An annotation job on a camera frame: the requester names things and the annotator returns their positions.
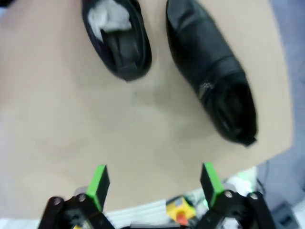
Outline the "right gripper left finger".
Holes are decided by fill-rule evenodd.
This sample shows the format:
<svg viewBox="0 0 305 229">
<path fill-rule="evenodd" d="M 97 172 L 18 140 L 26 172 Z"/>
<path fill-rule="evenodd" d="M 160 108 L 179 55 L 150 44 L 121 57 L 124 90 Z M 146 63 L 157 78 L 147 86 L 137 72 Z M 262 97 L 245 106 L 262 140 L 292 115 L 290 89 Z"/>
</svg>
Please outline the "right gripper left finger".
<svg viewBox="0 0 305 229">
<path fill-rule="evenodd" d="M 64 200 L 51 197 L 42 215 L 43 229 L 113 229 L 103 214 L 110 180 L 106 165 L 96 168 L 84 193 Z"/>
</svg>

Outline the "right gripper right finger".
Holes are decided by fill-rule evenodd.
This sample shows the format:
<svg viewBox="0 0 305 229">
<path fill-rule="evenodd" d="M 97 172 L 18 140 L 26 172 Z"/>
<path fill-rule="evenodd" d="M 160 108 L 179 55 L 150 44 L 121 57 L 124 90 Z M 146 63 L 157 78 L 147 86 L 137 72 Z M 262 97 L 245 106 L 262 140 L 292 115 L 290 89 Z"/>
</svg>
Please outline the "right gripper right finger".
<svg viewBox="0 0 305 229">
<path fill-rule="evenodd" d="M 226 218 L 235 219 L 243 229 L 276 228 L 262 193 L 242 196 L 224 189 L 211 163 L 203 164 L 200 182 L 209 210 L 199 220 L 199 228 L 219 229 Z"/>
</svg>

